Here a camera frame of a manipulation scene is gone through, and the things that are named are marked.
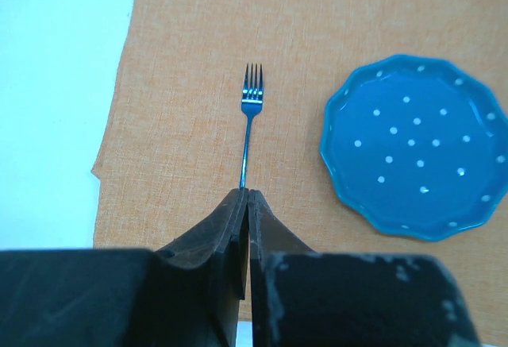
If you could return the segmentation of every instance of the orange tablecloth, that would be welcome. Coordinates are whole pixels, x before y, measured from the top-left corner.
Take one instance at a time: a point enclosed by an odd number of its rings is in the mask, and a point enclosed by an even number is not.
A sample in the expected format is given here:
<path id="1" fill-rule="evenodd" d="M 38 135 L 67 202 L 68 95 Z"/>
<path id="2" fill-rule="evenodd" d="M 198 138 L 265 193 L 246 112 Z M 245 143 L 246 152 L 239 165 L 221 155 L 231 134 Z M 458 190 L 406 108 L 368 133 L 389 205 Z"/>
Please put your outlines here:
<path id="1" fill-rule="evenodd" d="M 394 53 L 450 59 L 508 107 L 508 0 L 136 0 L 94 166 L 95 245 L 159 248 L 237 186 L 244 68 L 263 63 L 248 187 L 318 251 L 438 256 L 483 341 L 508 345 L 506 200 L 485 226 L 425 243 L 376 233 L 333 192 L 324 105 L 354 68 Z"/>

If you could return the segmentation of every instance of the blue plate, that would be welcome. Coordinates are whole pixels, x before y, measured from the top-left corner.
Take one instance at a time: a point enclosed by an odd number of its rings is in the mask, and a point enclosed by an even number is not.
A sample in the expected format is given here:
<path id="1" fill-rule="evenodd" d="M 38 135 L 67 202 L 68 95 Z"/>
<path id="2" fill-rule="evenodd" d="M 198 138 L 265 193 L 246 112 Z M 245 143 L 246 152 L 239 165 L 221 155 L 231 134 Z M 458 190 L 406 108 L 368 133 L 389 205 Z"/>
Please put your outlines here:
<path id="1" fill-rule="evenodd" d="M 356 69 L 328 101 L 320 146 L 339 198 L 379 231 L 439 241 L 484 224 L 508 190 L 508 120 L 446 60 Z"/>

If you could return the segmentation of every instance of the scalloped plate rim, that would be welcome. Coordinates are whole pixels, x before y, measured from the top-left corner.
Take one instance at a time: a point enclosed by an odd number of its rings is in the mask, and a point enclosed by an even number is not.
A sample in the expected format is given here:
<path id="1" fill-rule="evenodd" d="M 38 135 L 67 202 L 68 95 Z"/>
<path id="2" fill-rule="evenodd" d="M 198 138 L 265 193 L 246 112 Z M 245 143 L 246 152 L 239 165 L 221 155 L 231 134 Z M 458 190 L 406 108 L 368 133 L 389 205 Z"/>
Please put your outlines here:
<path id="1" fill-rule="evenodd" d="M 356 202 L 355 199 L 350 198 L 348 196 L 348 190 L 344 189 L 338 182 L 337 177 L 333 174 L 333 168 L 330 166 L 330 162 L 327 160 L 327 156 L 325 153 L 325 146 L 326 146 L 326 140 L 329 134 L 329 131 L 327 130 L 330 126 L 330 115 L 329 115 L 329 108 L 331 107 L 332 103 L 341 97 L 344 92 L 348 89 L 348 86 L 351 84 L 351 82 L 354 80 L 354 78 L 364 70 L 372 69 L 375 67 L 379 67 L 385 64 L 388 64 L 394 60 L 400 60 L 400 59 L 406 59 L 406 60 L 421 60 L 421 61 L 433 61 L 437 62 L 439 64 L 445 64 L 446 67 L 450 67 L 453 71 L 457 72 L 461 75 L 466 75 L 469 79 L 474 80 L 476 83 L 478 83 L 482 89 L 484 90 L 484 93 L 487 95 L 487 98 L 489 99 L 491 105 L 498 110 L 498 112 L 501 114 L 501 119 L 505 122 L 505 125 L 508 127 L 508 117 L 505 115 L 504 111 L 502 110 L 501 105 L 498 102 L 498 99 L 495 97 L 493 90 L 489 88 L 485 83 L 480 82 L 479 80 L 475 79 L 471 75 L 469 75 L 467 72 L 459 69 L 454 63 L 452 63 L 449 60 L 442 59 L 442 58 L 435 58 L 435 57 L 425 57 L 425 56 L 412 56 L 407 54 L 395 54 L 393 56 L 389 56 L 385 59 L 376 61 L 374 63 L 365 64 L 361 67 L 356 68 L 349 77 L 344 81 L 341 88 L 335 92 L 332 97 L 328 100 L 328 102 L 325 105 L 325 112 L 324 112 L 324 125 L 323 125 L 323 131 L 321 134 L 321 142 L 319 145 L 319 152 L 321 154 L 321 158 L 325 162 L 326 169 L 328 170 L 328 173 L 330 175 L 330 178 L 332 180 L 333 189 L 335 190 L 335 194 L 337 197 L 348 207 L 352 208 L 354 211 L 361 214 L 367 221 L 371 223 L 371 225 L 380 233 L 388 234 L 391 236 L 402 236 L 402 237 L 414 237 L 423 241 L 442 241 L 446 238 L 449 238 L 451 236 L 454 236 L 458 233 L 462 233 L 466 230 L 474 229 L 479 226 L 482 226 L 486 224 L 492 214 L 495 212 L 496 208 L 498 207 L 499 203 L 502 201 L 506 193 L 508 193 L 508 181 L 505 182 L 502 190 L 498 192 L 498 194 L 493 197 L 490 209 L 486 211 L 484 216 L 482 216 L 481 219 L 479 219 L 478 223 L 471 226 L 464 226 L 461 228 L 455 228 L 451 229 L 447 232 L 440 233 L 439 236 L 431 237 L 426 233 L 420 233 L 418 231 L 414 231 L 411 229 L 390 229 L 389 227 L 386 227 L 386 225 L 381 224 L 377 219 L 375 214 L 373 214 L 370 210 L 367 210 L 364 206 L 362 206 L 359 202 Z"/>

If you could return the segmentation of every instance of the fork tine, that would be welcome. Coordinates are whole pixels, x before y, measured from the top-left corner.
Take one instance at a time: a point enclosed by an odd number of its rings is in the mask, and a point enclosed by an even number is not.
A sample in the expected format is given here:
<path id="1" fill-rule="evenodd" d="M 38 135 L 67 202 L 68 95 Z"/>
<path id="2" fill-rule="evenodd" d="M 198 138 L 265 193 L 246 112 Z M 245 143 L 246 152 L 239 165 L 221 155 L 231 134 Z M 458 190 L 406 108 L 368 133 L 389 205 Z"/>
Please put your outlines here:
<path id="1" fill-rule="evenodd" d="M 260 89 L 259 89 L 259 97 L 263 98 L 263 65 L 260 64 Z"/>
<path id="2" fill-rule="evenodd" d="M 254 75 L 253 68 L 254 68 L 254 64 L 251 64 L 251 83 L 248 86 L 248 97 L 249 98 L 252 98 L 252 86 L 253 86 L 252 77 Z"/>
<path id="3" fill-rule="evenodd" d="M 253 94 L 253 98 L 257 98 L 257 64 L 256 64 L 256 69 L 254 71 L 254 94 Z"/>
<path id="4" fill-rule="evenodd" d="M 248 63 L 247 67 L 245 68 L 244 98 L 247 97 L 247 93 L 248 93 Z"/>

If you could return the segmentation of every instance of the fork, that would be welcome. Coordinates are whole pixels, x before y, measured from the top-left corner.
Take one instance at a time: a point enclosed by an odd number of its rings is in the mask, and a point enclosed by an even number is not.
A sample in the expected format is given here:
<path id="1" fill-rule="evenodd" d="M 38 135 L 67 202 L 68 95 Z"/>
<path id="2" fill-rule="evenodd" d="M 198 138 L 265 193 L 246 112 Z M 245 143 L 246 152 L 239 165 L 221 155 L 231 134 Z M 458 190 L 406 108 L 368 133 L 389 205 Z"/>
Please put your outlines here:
<path id="1" fill-rule="evenodd" d="M 247 116 L 247 129 L 245 130 L 244 159 L 241 163 L 240 188 L 245 187 L 247 177 L 247 159 L 248 159 L 248 141 L 251 136 L 252 119 L 261 113 L 263 109 L 263 67 L 260 64 L 260 79 L 257 79 L 257 64 L 253 72 L 251 64 L 251 73 L 249 81 L 248 64 L 245 69 L 244 89 L 241 98 L 241 111 Z"/>

